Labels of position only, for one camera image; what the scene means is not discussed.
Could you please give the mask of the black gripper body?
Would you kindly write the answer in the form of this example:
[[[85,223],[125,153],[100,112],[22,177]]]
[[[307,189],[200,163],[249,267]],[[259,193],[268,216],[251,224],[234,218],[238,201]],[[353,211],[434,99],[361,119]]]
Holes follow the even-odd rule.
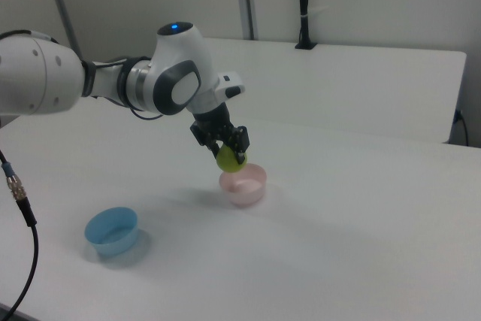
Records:
[[[221,104],[207,113],[194,114],[194,119],[190,130],[201,146],[211,147],[214,142],[229,141],[234,126],[226,104]]]

